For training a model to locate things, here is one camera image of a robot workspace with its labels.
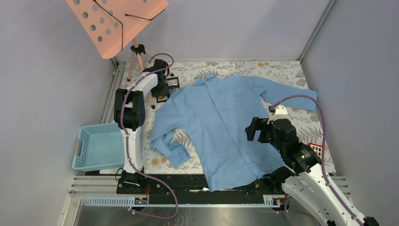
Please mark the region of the light blue button shirt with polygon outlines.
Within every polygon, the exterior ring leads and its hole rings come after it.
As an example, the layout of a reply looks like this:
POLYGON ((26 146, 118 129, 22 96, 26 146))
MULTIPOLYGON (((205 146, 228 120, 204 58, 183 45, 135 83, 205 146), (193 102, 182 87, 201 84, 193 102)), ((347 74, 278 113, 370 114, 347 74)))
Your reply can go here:
POLYGON ((245 186, 282 167, 274 147, 248 141, 245 128, 254 117, 267 118, 263 102, 314 111, 317 92, 256 76, 208 75, 175 91, 155 113, 150 147, 174 168, 189 160, 173 130, 182 128, 200 159, 210 191, 245 186))

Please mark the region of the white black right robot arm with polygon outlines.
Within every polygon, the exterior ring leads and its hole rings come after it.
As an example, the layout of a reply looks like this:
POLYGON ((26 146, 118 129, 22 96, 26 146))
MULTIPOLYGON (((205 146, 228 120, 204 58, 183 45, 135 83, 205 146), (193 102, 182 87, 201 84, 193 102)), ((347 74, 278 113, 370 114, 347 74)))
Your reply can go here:
POLYGON ((322 226, 377 226, 374 217, 366 217, 346 198, 323 171, 321 159, 314 150, 299 141, 295 127, 288 119, 269 122, 254 117, 245 129, 247 139, 272 145, 285 166, 269 176, 270 188, 276 194, 286 193, 299 202, 322 226))

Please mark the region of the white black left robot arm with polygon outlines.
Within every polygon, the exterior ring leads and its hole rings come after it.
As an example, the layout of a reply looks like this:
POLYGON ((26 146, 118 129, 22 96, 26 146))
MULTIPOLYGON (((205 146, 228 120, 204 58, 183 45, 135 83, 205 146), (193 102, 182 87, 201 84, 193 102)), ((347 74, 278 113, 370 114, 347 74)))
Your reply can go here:
POLYGON ((146 119, 144 96, 159 85, 158 74, 167 73, 168 68, 169 64, 166 61, 156 59, 153 66, 145 68, 134 83, 115 92, 114 121, 121 130, 124 146, 121 177, 128 183, 128 188, 136 194, 145 190, 144 178, 148 177, 143 173, 141 149, 141 131, 146 119))

